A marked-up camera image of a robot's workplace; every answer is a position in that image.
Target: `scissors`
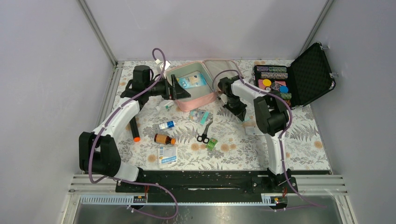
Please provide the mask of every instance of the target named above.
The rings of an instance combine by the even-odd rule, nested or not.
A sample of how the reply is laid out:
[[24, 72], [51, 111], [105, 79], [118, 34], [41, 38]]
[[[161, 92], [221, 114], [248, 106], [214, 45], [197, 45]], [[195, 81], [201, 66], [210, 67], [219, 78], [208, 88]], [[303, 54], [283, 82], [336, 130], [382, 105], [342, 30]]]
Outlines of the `scissors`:
[[202, 135], [198, 135], [197, 141], [203, 142], [203, 143], [205, 143], [205, 144], [208, 144], [209, 138], [207, 137], [206, 134], [208, 134], [209, 126], [210, 126], [212, 123], [213, 123], [213, 120], [211, 120], [211, 121], [206, 125], [206, 128], [205, 128], [205, 130], [204, 130], [204, 133], [203, 133]]

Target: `brown bottle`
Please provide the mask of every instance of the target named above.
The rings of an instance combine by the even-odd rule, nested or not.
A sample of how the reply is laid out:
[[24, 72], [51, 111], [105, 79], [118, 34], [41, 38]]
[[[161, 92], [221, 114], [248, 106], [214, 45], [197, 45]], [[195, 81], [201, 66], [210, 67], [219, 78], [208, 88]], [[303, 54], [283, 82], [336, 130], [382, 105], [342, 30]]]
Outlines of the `brown bottle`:
[[165, 145], [176, 144], [176, 139], [173, 139], [173, 138], [169, 137], [168, 135], [164, 135], [164, 134], [156, 134], [154, 136], [154, 141], [158, 142], [158, 143], [165, 144]]

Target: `shiny metal surface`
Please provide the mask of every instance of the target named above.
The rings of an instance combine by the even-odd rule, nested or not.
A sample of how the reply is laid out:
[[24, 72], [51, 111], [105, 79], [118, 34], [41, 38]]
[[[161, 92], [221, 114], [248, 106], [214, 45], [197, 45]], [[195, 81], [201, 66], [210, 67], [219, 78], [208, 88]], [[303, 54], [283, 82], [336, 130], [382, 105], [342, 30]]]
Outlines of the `shiny metal surface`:
[[[330, 196], [310, 196], [311, 200], [327, 205], [322, 208], [302, 208], [287, 211], [268, 211], [266, 206], [180, 206], [172, 220], [159, 220], [131, 213], [125, 206], [81, 204], [75, 224], [337, 224], [342, 223], [336, 202]], [[306, 204], [297, 196], [289, 196], [288, 207]], [[157, 216], [171, 216], [173, 206], [142, 208]]]

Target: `floral tablecloth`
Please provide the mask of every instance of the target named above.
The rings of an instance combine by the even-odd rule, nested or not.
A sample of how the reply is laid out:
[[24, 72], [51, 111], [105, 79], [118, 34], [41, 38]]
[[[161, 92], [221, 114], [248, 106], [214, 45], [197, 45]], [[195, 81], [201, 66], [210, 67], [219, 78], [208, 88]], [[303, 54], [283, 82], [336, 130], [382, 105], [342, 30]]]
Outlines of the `floral tablecloth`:
[[[189, 61], [170, 61], [171, 68]], [[255, 63], [271, 65], [290, 65], [292, 60], [251, 61], [237, 60], [244, 77], [250, 77]], [[114, 106], [120, 100], [128, 80], [132, 78], [136, 65], [145, 64], [153, 70], [154, 61], [125, 62], [117, 89]], [[222, 107], [216, 100], [213, 103], [200, 107], [201, 110], [213, 114], [213, 124], [208, 131], [209, 138], [219, 142], [213, 151], [208, 150], [205, 144], [197, 142], [196, 135], [202, 134], [205, 126], [188, 119], [188, 112], [182, 112], [174, 105], [170, 109], [157, 111], [155, 108], [162, 101], [161, 97], [151, 97], [140, 113], [136, 116], [141, 141], [135, 143], [126, 126], [117, 141], [117, 147], [124, 162], [136, 165], [143, 169], [159, 169], [158, 148], [163, 146], [154, 142], [156, 133], [163, 133], [177, 138], [178, 162], [168, 169], [172, 170], [259, 170], [268, 167], [268, 152], [264, 136], [246, 136], [245, 127], [255, 126], [255, 113], [249, 103], [246, 119], [240, 122], [234, 115]], [[172, 129], [158, 131], [157, 125], [166, 121], [175, 120], [177, 126]], [[293, 124], [286, 133], [286, 162], [291, 169], [330, 169], [318, 127], [309, 106], [293, 110]]]

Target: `white wall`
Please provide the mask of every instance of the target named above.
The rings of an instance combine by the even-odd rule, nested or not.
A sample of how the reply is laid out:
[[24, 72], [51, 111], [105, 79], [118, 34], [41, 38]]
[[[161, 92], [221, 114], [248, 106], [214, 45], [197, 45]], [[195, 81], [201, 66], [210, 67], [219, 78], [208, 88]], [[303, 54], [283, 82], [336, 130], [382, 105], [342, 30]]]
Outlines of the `white wall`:
[[395, 9], [394, 0], [337, 0], [315, 37], [341, 77], [312, 108], [360, 224], [395, 223]]
[[52, 224], [111, 64], [75, 0], [0, 6], [0, 223]]
[[119, 60], [294, 59], [326, 0], [87, 0]]

